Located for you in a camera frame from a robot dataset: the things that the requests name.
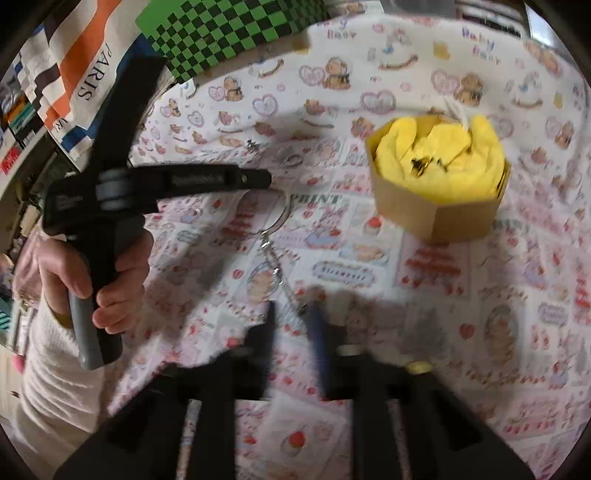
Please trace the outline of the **person's left hand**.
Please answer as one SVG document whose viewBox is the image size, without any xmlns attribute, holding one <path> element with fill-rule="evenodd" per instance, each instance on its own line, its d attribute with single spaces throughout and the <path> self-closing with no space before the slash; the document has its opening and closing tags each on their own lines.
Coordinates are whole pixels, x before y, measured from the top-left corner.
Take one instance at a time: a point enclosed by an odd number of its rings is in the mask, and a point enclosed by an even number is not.
<svg viewBox="0 0 591 480">
<path fill-rule="evenodd" d="M 114 335 L 123 333 L 136 323 L 142 306 L 144 281 L 149 273 L 148 259 L 153 236 L 142 230 L 134 243 L 116 260 L 114 282 L 96 294 L 93 312 L 95 327 Z M 90 275 L 82 256 L 65 242 L 49 238 L 36 249 L 42 298 L 53 320 L 65 329 L 72 329 L 69 295 L 88 299 L 93 295 Z"/>
</svg>

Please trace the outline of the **white knit sleeve forearm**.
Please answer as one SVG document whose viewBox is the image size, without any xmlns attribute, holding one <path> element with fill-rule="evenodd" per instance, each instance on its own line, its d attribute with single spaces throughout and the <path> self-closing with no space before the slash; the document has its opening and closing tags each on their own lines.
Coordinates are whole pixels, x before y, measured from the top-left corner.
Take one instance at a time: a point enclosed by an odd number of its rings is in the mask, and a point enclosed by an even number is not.
<svg viewBox="0 0 591 480">
<path fill-rule="evenodd" d="M 104 369 L 80 365 L 73 331 L 59 323 L 45 300 L 30 328 L 29 349 L 15 425 L 23 436 L 89 435 L 100 416 Z"/>
</svg>

